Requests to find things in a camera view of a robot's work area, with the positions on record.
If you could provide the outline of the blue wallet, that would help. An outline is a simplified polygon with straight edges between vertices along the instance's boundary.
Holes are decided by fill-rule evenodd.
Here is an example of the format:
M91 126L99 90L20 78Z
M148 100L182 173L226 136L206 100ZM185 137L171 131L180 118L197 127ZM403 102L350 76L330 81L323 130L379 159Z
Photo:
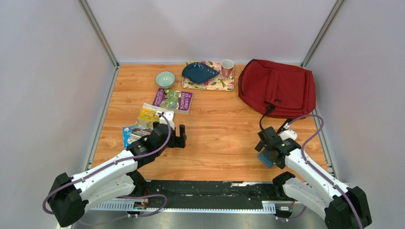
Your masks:
M274 165L273 161L271 160L271 156L267 152L260 152L257 155L257 158L268 168L271 168Z

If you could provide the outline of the yellow book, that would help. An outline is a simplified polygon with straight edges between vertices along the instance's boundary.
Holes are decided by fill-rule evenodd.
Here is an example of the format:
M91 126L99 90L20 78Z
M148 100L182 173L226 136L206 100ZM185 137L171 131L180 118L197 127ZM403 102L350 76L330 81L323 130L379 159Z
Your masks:
M133 125L134 128L131 133L131 136L135 141L151 133L153 129L153 123L159 122L159 116L156 115L156 112L159 111L165 112L166 109L146 103L143 104L138 118Z

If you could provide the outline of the purple treehouse book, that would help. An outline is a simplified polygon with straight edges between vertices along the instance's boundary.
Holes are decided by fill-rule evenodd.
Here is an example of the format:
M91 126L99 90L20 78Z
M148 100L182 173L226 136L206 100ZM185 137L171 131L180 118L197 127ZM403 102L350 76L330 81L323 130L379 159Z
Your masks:
M191 92L159 88L152 105L188 115L192 100L193 93Z

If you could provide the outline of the red backpack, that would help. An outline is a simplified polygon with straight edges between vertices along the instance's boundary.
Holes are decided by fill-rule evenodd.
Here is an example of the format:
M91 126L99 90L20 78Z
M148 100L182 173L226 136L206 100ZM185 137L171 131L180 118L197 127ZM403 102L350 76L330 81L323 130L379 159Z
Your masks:
M238 96L263 117L294 120L316 107L312 71L299 66L252 59L238 77Z

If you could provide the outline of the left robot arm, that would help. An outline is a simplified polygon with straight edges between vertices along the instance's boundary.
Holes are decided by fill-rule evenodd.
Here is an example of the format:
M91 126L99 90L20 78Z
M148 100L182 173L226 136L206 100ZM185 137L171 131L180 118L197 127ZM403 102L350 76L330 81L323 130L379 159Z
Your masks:
M113 198L142 197L146 185L138 169L153 162L168 147L185 148L186 127L180 125L179 129L176 135L170 125L155 122L149 135L132 142L112 159L73 176L58 175L43 201L44 211L54 215L61 227L67 227L88 210Z

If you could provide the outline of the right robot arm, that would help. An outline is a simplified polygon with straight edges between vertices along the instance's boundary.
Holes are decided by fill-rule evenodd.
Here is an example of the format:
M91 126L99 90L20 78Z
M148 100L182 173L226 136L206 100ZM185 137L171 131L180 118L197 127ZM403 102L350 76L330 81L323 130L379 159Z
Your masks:
M317 213L329 229L364 229L372 223L366 193L358 186L349 187L319 166L296 142L291 129L277 132L268 127L258 132L255 150L267 167L288 167L273 178L275 198L292 198Z

